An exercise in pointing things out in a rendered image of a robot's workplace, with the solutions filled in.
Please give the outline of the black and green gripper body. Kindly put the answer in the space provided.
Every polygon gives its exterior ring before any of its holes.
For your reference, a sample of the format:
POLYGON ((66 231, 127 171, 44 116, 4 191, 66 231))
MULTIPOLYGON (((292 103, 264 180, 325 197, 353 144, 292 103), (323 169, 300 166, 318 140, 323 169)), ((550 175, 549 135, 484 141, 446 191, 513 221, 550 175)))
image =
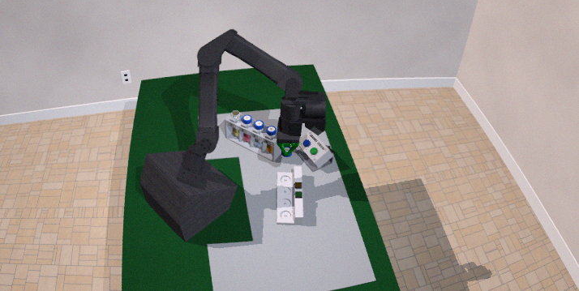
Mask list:
POLYGON ((294 120, 284 119, 281 115, 278 120, 277 125, 277 142, 278 143, 299 143, 300 136, 289 135, 290 122, 295 122, 299 119, 294 120))

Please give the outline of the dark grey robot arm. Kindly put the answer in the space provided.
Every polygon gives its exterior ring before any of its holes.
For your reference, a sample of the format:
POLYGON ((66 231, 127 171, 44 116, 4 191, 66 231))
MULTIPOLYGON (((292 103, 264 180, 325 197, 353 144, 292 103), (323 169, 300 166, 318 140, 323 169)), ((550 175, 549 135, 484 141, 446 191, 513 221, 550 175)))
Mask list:
POLYGON ((197 53, 199 67, 198 130, 196 131, 196 140, 193 146, 188 147, 185 160, 183 160, 177 176, 178 181, 195 188, 199 185, 207 155, 205 153, 213 152, 219 139, 217 89, 221 57, 225 51, 255 68, 285 91, 285 96, 281 98, 281 116, 288 120, 299 117, 297 121, 289 123, 289 135, 301 136, 303 123, 308 130, 317 135, 325 130, 325 94, 323 92, 300 91, 303 82, 301 75, 296 70, 239 36, 237 31, 230 30, 202 46, 197 53))

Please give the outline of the white four-tube rack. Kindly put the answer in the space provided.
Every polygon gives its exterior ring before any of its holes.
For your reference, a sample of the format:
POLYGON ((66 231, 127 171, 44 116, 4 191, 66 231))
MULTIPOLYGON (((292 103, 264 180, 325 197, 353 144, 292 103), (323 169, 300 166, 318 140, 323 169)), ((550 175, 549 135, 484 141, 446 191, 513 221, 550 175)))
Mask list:
POLYGON ((272 136, 267 135, 266 130, 268 126, 266 126, 265 124, 263 130, 259 132, 254 128, 255 120, 252 119, 251 125, 247 126, 242 122, 243 116, 244 115, 240 113, 240 119, 237 121, 232 118, 231 114, 227 118, 225 118, 225 137, 241 145, 242 147, 274 162, 275 159, 278 158, 279 155, 281 154, 281 149, 277 145, 277 132, 276 136, 273 138, 272 136), (233 135, 232 127, 238 130, 237 137, 233 135), (244 140, 243 133, 250 136, 249 142, 244 140), (261 147, 258 148, 255 146, 255 138, 262 141, 262 151, 261 147), (272 146, 272 153, 269 153, 267 151, 267 144, 272 146))

